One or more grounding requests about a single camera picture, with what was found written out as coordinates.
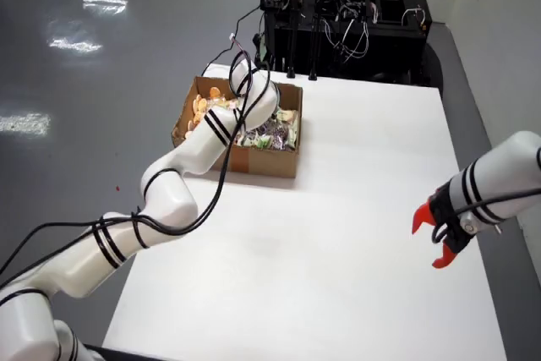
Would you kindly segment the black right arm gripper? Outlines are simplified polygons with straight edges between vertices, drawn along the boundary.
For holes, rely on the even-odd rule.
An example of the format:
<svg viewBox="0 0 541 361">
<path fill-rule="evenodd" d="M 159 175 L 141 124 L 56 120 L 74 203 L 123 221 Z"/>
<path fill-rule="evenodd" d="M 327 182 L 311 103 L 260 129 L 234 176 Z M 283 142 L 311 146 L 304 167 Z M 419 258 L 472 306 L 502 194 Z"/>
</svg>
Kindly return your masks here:
<svg viewBox="0 0 541 361">
<path fill-rule="evenodd" d="M 412 234 L 423 224 L 434 227 L 433 243 L 442 244 L 442 255 L 432 266 L 443 269 L 452 263 L 456 254 L 463 251 L 478 232 L 478 219 L 471 211 L 457 213 L 472 200 L 462 187 L 441 186 L 430 198 L 420 205 L 413 214 Z"/>
</svg>

